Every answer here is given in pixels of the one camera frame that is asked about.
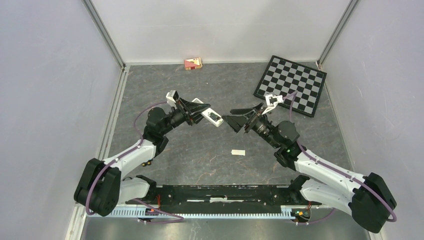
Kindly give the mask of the slim white remote control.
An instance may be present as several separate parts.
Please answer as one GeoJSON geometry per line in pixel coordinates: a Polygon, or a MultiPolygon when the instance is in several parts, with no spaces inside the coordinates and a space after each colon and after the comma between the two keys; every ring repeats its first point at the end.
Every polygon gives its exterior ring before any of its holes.
{"type": "Polygon", "coordinates": [[[203,110],[201,115],[217,128],[220,127],[224,122],[222,116],[210,107],[206,110],[203,110]]]}

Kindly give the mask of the white battery cover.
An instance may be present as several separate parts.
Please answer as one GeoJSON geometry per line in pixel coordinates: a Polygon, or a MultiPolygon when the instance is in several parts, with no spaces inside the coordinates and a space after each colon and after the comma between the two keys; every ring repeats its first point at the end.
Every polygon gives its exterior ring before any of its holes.
{"type": "Polygon", "coordinates": [[[231,154],[234,156],[245,156],[246,155],[246,151],[245,150],[240,150],[240,149],[232,149],[231,150],[231,154]]]}

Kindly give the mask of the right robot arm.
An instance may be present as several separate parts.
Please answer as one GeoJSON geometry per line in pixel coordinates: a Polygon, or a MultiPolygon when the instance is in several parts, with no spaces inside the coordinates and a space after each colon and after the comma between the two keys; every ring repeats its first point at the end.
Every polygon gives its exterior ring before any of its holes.
{"type": "Polygon", "coordinates": [[[377,173],[363,175],[342,168],[303,146],[291,120],[274,125],[262,104],[232,109],[222,119],[236,132],[255,132],[276,149],[277,162],[300,175],[289,189],[295,204],[317,202],[340,210],[365,230],[379,233],[385,223],[395,223],[397,202],[385,180],[377,173]]]}

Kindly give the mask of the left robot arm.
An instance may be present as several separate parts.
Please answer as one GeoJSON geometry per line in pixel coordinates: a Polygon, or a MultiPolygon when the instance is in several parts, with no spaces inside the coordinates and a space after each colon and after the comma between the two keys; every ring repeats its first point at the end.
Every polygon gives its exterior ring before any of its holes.
{"type": "Polygon", "coordinates": [[[82,172],[73,199],[85,207],[88,216],[109,215],[116,205],[136,199],[145,204],[153,203],[157,190],[152,180],[124,177],[139,166],[151,165],[168,144],[167,133],[183,123],[193,126],[203,119],[202,113],[210,108],[208,103],[190,102],[183,98],[175,100],[169,113],[160,107],[161,102],[150,105],[146,125],[138,131],[139,139],[124,151],[103,159],[90,159],[82,172]]]}

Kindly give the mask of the red yellow small box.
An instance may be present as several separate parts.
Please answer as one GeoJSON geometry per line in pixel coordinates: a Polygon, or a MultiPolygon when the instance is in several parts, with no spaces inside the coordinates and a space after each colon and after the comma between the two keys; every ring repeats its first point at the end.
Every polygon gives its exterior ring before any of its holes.
{"type": "Polygon", "coordinates": [[[201,69],[203,67],[202,59],[200,57],[189,58],[184,60],[185,70],[201,69]]]}

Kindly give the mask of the black white chessboard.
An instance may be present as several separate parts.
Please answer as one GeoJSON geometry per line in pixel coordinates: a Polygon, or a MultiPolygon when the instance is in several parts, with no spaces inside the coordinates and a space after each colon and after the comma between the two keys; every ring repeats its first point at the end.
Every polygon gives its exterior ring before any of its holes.
{"type": "Polygon", "coordinates": [[[297,91],[292,110],[304,116],[315,116],[327,73],[276,55],[272,55],[253,95],[286,96],[297,91]]]}

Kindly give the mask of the blue owl toy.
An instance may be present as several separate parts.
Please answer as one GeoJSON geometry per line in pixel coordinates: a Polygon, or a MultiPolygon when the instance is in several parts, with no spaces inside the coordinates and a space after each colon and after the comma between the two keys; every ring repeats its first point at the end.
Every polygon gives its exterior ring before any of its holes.
{"type": "Polygon", "coordinates": [[[143,162],[143,163],[141,164],[141,166],[142,166],[142,167],[151,166],[151,165],[152,165],[152,162],[153,162],[153,160],[152,160],[152,159],[150,159],[150,160],[148,160],[148,161],[146,161],[146,162],[143,162]]]}

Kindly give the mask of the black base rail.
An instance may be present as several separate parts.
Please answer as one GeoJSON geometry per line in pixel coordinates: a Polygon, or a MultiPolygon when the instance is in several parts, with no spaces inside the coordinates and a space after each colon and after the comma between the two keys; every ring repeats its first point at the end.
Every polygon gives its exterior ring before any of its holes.
{"type": "Polygon", "coordinates": [[[142,201],[172,214],[277,214],[315,205],[288,185],[157,185],[142,201]]]}

